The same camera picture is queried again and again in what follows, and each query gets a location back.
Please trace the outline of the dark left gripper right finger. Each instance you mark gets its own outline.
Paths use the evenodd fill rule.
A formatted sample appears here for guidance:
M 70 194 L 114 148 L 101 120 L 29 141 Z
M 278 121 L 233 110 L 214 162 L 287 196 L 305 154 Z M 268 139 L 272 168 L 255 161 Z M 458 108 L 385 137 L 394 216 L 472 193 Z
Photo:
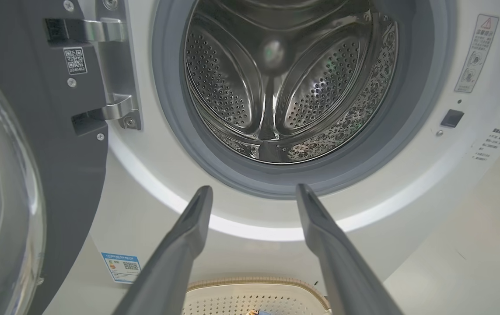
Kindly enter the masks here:
M 296 186 L 308 249 L 320 263 L 334 315 L 401 315 L 402 311 L 359 251 L 306 184 Z

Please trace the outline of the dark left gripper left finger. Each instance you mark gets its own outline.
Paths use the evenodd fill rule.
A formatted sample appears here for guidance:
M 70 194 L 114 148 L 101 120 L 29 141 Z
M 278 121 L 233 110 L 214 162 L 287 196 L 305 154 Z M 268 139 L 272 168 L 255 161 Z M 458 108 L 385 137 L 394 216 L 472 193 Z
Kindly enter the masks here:
M 213 189 L 200 187 L 164 236 L 115 315 L 180 315 L 192 271 L 208 235 Z

